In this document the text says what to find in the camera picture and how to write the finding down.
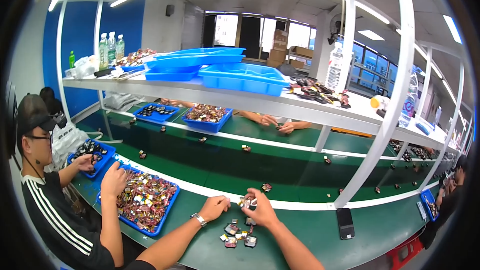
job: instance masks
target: black t-shirt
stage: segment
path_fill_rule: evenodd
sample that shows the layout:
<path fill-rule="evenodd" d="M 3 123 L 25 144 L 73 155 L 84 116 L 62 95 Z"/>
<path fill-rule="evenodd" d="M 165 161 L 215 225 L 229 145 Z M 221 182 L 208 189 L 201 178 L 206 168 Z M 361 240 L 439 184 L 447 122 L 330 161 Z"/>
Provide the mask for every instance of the black t-shirt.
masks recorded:
<path fill-rule="evenodd" d="M 461 195 L 462 186 L 458 185 L 452 193 L 443 197 L 443 199 L 441 200 L 440 213 L 438 214 L 438 218 L 435 220 L 435 222 L 429 221 L 427 223 L 427 227 L 425 227 L 425 231 L 423 231 L 418 237 L 425 249 L 428 249 L 430 247 L 430 245 L 435 239 L 435 236 L 437 235 L 437 231 L 445 224 L 445 222 L 447 222 L 448 218 L 450 218 L 450 216 L 453 214 L 455 208 L 458 206 Z"/>
<path fill-rule="evenodd" d="M 75 270 L 115 269 L 110 251 L 100 243 L 100 233 L 76 215 L 65 199 L 58 172 L 45 173 L 45 182 L 22 176 L 21 184 L 33 225 L 57 258 Z"/>

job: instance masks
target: red plastic stool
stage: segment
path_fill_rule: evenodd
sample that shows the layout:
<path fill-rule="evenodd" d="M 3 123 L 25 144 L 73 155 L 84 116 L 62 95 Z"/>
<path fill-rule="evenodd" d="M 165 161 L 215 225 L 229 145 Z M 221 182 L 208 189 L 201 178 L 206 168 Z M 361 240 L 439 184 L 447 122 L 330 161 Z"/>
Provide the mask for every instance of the red plastic stool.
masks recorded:
<path fill-rule="evenodd" d="M 423 244 L 415 233 L 408 240 L 386 253 L 392 261 L 391 270 L 399 270 L 423 249 Z"/>

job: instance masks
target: ceiling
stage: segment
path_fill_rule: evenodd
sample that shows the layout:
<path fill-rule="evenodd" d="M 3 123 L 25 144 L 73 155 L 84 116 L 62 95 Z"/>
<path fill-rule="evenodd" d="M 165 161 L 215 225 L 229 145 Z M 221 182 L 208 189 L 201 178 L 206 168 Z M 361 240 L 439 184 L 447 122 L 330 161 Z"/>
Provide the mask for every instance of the ceiling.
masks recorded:
<path fill-rule="evenodd" d="M 263 15 L 292 18 L 300 22 L 316 25 L 317 15 L 324 10 L 331 10 L 340 3 L 340 0 L 187 0 L 205 10 L 249 12 Z M 398 0 L 365 0 L 372 6 L 390 16 L 397 23 L 400 23 L 400 11 Z M 451 15 L 444 6 L 442 0 L 413 0 L 415 11 L 415 33 L 418 41 L 427 41 L 460 51 L 461 45 L 453 40 L 443 15 Z M 400 36 L 383 22 L 373 18 L 370 14 L 357 8 L 355 31 L 372 30 L 385 39 L 375 41 L 356 33 L 355 39 L 379 53 L 387 56 L 392 61 L 398 61 Z M 425 60 L 415 51 L 414 63 L 425 69 Z M 453 57 L 440 51 L 433 51 L 433 59 L 441 69 L 448 81 L 454 95 L 458 92 L 460 62 Z M 473 86 L 469 74 L 465 73 L 465 86 L 463 101 L 473 107 Z M 436 89 L 444 98 L 450 98 L 441 80 L 433 75 L 431 80 Z M 465 117 L 470 117 L 470 112 L 462 110 Z"/>

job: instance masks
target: green bottle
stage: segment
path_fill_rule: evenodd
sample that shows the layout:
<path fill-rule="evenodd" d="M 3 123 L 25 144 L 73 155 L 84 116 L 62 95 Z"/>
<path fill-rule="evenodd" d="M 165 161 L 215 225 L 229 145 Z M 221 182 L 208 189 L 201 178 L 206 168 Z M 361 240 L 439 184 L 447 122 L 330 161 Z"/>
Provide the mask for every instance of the green bottle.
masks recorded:
<path fill-rule="evenodd" d="M 68 61 L 70 63 L 70 69 L 72 69 L 73 67 L 75 67 L 75 54 L 74 54 L 74 51 L 70 51 L 70 56 L 68 57 Z"/>

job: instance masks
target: plastic bag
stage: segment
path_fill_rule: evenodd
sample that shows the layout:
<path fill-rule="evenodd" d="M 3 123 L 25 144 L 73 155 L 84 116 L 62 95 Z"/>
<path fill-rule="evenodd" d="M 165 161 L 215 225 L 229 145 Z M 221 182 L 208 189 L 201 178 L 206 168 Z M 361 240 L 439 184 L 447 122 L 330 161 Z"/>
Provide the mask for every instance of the plastic bag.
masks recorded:
<path fill-rule="evenodd" d="M 82 145 L 88 135 L 78 129 L 75 124 L 67 122 L 64 128 L 55 126 L 52 140 L 52 163 L 45 172 L 60 171 L 65 167 L 65 162 L 70 153 L 74 153 Z"/>
<path fill-rule="evenodd" d="M 99 58 L 96 55 L 84 56 L 74 64 L 72 76 L 74 79 L 82 79 L 97 72 L 100 67 Z"/>
<path fill-rule="evenodd" d="M 126 112 L 134 105 L 145 102 L 145 97 L 142 95 L 134 95 L 127 93 L 117 93 L 105 91 L 105 98 L 103 104 L 110 109 Z"/>

